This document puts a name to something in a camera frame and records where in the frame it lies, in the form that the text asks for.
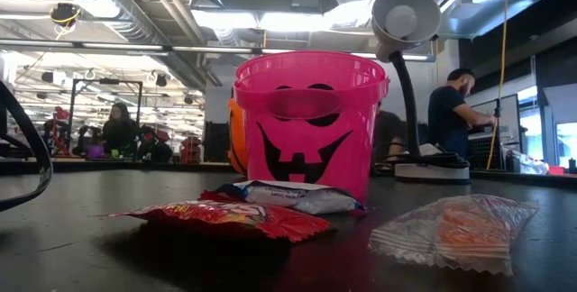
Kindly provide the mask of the blue white candy wrapper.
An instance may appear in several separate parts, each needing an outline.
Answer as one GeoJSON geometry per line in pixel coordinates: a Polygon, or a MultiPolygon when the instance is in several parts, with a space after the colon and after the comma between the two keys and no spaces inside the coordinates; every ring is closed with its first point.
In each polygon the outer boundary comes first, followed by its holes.
{"type": "Polygon", "coordinates": [[[366,208],[341,188],[288,181],[247,180],[205,190],[200,200],[286,207],[305,214],[365,214],[366,208]]]}

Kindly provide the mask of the red Skittles candy bag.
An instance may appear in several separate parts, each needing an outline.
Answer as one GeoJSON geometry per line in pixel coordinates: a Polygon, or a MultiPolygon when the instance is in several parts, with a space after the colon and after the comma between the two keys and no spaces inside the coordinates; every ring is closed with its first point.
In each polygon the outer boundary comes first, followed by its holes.
{"type": "Polygon", "coordinates": [[[331,229],[330,222],[281,206],[197,200],[115,213],[150,224],[171,225],[220,237],[258,237],[302,242],[331,229]]]}

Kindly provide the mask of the clear wrapper orange candy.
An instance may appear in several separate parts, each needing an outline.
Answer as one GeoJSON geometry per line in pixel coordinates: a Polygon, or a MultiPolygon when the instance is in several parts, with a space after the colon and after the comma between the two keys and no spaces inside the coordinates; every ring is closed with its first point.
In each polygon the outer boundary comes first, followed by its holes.
{"type": "Polygon", "coordinates": [[[511,276],[510,246],[538,210],[536,200],[445,197],[374,229],[368,249],[401,263],[511,276]]]}

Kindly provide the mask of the orange pumpkin bucket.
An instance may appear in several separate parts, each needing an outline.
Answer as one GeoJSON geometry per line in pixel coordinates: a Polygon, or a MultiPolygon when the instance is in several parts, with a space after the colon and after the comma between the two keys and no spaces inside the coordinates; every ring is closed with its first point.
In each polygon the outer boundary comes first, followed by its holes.
{"type": "Polygon", "coordinates": [[[229,160],[234,169],[242,176],[247,176],[247,150],[244,136],[243,110],[234,98],[228,102],[229,107],[229,160]]]}

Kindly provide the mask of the black crate stack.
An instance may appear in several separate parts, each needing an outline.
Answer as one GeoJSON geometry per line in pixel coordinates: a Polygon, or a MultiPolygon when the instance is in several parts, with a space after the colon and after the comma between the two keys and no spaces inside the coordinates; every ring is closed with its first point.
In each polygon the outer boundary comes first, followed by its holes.
{"type": "Polygon", "coordinates": [[[205,122],[203,139],[205,162],[228,162],[230,149],[229,125],[227,123],[205,122]]]}

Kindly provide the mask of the white desk lamp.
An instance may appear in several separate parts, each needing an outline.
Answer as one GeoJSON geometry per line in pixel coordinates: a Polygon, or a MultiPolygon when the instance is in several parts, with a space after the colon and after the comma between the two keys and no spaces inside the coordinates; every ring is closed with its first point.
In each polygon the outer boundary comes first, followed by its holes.
{"type": "Polygon", "coordinates": [[[403,57],[436,35],[441,12],[436,0],[375,0],[371,27],[378,40],[375,56],[397,72],[407,117],[407,152],[393,161],[398,182],[432,185],[469,185],[469,163],[454,153],[423,156],[418,142],[415,92],[403,57]]]}

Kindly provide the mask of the clear plastic bag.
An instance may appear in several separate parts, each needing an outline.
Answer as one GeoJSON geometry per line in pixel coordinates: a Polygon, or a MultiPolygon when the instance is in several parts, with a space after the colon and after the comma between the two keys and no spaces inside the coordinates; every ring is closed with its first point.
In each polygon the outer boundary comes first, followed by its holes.
{"type": "Polygon", "coordinates": [[[505,161],[507,171],[529,175],[547,175],[549,173],[549,165],[546,162],[534,159],[519,151],[508,150],[505,153],[505,161]]]}

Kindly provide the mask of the black bucket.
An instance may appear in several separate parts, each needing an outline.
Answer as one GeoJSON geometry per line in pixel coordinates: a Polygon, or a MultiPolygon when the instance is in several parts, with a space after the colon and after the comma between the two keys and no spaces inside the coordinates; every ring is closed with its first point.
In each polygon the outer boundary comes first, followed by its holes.
{"type": "Polygon", "coordinates": [[[12,209],[18,205],[22,205],[26,202],[33,200],[34,198],[40,196],[46,188],[49,186],[53,175],[53,165],[50,160],[49,151],[38,132],[35,130],[32,121],[25,113],[23,107],[18,103],[14,95],[11,93],[10,89],[0,81],[0,103],[2,103],[6,109],[13,116],[15,121],[21,127],[22,132],[31,144],[32,153],[34,154],[37,162],[40,165],[40,181],[37,188],[25,195],[14,196],[7,199],[0,200],[0,212],[12,209]]]}

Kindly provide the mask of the black ceiling device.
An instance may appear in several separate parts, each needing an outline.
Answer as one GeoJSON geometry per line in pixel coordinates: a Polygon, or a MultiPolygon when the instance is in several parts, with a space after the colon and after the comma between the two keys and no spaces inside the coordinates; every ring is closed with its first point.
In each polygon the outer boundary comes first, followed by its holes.
{"type": "Polygon", "coordinates": [[[81,8],[70,3],[58,3],[49,12],[50,19],[65,28],[74,26],[80,15],[81,8]]]}

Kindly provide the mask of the gray board black frame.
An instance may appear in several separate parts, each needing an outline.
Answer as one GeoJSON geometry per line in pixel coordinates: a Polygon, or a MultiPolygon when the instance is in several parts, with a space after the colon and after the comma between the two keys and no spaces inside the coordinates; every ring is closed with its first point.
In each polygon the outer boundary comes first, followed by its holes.
{"type": "Polygon", "coordinates": [[[499,125],[493,131],[491,125],[469,130],[468,161],[471,169],[510,170],[513,169],[512,158],[514,152],[521,152],[522,140],[519,121],[517,94],[494,99],[472,107],[482,113],[494,113],[499,109],[499,125]]]}

